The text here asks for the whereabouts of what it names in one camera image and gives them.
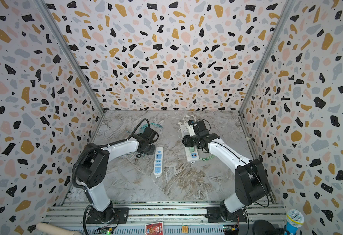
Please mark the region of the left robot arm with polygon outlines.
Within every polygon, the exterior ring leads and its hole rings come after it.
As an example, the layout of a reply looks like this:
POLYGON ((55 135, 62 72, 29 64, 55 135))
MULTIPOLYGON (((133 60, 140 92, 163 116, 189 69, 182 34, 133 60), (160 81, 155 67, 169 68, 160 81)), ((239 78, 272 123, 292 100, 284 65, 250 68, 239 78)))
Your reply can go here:
POLYGON ((153 155, 158 138, 149 120, 144 118, 126 139, 104 145, 91 143, 84 148, 73 166, 71 182, 75 188, 83 190, 89 201, 85 214, 101 223, 111 223, 118 218, 105 188, 108 164, 131 153, 137 158, 153 155))

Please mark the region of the small white blue power strip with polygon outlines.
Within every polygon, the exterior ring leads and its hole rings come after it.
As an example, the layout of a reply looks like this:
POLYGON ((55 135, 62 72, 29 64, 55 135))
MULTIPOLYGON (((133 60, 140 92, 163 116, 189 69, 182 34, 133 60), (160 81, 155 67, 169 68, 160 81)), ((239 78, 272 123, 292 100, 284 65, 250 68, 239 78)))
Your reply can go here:
POLYGON ((153 174, 156 179, 159 179, 163 172, 163 160, 164 160, 164 148, 156 147, 155 148, 155 157, 154 157, 154 167, 153 174))

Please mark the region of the large colourful power strip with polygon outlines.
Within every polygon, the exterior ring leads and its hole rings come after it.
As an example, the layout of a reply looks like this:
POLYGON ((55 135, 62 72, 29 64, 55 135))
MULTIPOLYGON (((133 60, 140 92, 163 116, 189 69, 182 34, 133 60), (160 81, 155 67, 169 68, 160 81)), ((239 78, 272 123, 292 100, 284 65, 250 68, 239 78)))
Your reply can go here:
MULTIPOLYGON (((190 137, 189 127, 187 123, 180 124, 180 131, 183 138, 185 136, 190 137)), ((187 162, 195 164, 197 161, 199 161, 198 150, 195 146, 185 147, 184 149, 186 153, 187 162)))

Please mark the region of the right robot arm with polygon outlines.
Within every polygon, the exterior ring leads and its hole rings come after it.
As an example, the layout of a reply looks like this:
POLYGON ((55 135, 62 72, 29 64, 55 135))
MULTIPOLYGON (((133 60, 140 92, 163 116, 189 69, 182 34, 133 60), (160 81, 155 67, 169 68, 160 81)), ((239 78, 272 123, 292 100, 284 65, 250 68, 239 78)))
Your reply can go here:
POLYGON ((234 220, 237 211, 262 197, 268 197, 270 185, 260 160, 242 156, 215 133, 186 135, 182 142, 185 147, 196 147, 215 155, 234 173, 234 193, 220 203, 220 217, 223 220, 234 220))

